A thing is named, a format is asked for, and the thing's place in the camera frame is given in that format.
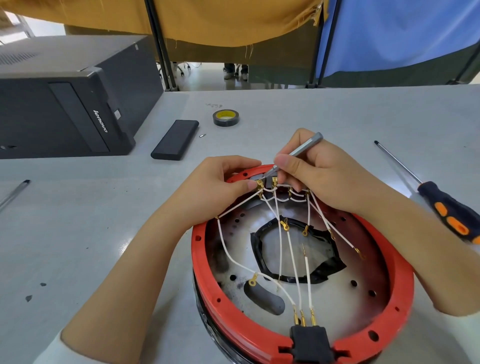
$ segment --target round hole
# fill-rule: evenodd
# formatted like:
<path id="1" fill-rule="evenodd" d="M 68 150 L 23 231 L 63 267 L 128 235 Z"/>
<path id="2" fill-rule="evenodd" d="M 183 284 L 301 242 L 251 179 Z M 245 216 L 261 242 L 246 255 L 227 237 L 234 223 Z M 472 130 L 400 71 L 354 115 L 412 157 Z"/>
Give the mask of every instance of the round hole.
<path id="1" fill-rule="evenodd" d="M 379 339 L 378 334 L 373 330 L 370 330 L 368 332 L 368 337 L 370 338 L 370 340 L 375 341 L 375 342 L 377 342 L 378 339 Z"/>

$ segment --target computer tower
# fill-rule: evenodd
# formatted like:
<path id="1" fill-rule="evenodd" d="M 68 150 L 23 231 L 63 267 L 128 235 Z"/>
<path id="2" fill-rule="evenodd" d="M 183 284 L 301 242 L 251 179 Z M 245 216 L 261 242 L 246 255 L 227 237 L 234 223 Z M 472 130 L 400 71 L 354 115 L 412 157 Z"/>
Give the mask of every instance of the computer tower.
<path id="1" fill-rule="evenodd" d="M 0 46 L 0 159 L 126 155 L 162 93 L 146 36 Z"/>

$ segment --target fingernail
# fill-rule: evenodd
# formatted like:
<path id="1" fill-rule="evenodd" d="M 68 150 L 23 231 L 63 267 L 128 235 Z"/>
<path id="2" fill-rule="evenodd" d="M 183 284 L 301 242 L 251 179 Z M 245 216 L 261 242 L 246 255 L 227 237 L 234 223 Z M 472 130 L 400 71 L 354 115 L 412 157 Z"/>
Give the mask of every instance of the fingernail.
<path id="1" fill-rule="evenodd" d="M 273 162 L 278 165 L 280 168 L 283 168 L 287 165 L 288 155 L 287 154 L 278 154 Z"/>
<path id="2" fill-rule="evenodd" d="M 248 181 L 247 181 L 247 186 L 248 186 L 249 190 L 251 191 L 251 190 L 253 190 L 255 187 L 258 186 L 258 183 L 257 183 L 257 181 L 254 181 L 254 180 L 248 180 Z"/>

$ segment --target hand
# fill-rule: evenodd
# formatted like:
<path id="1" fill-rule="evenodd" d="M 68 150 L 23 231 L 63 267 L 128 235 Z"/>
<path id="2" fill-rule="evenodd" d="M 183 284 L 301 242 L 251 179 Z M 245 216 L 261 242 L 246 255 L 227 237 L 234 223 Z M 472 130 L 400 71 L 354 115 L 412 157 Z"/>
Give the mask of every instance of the hand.
<path id="1" fill-rule="evenodd" d="M 257 182 L 243 180 L 226 183 L 233 173 L 257 167 L 259 160 L 241 156 L 208 157 L 165 202 L 167 211 L 177 213 L 189 229 L 220 215 L 238 197 L 257 187 Z"/>
<path id="2" fill-rule="evenodd" d="M 362 215 L 372 199 L 390 188 L 369 173 L 343 149 L 326 140 L 307 151 L 303 159 L 288 155 L 314 135 L 298 129 L 275 157 L 281 168 L 278 183 L 287 183 L 297 191 L 306 185 L 331 207 Z"/>

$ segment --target person's left hand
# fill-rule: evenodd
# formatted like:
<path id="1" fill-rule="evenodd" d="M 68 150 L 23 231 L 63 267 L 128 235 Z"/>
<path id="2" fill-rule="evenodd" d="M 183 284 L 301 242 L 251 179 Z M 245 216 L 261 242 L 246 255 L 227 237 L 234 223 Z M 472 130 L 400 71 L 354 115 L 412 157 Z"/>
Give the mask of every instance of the person's left hand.
<path id="1" fill-rule="evenodd" d="M 185 228 L 220 215 L 238 197 L 257 187 L 253 180 L 226 183 L 233 173 L 257 167 L 259 160 L 241 156 L 208 157 L 164 203 Z"/>

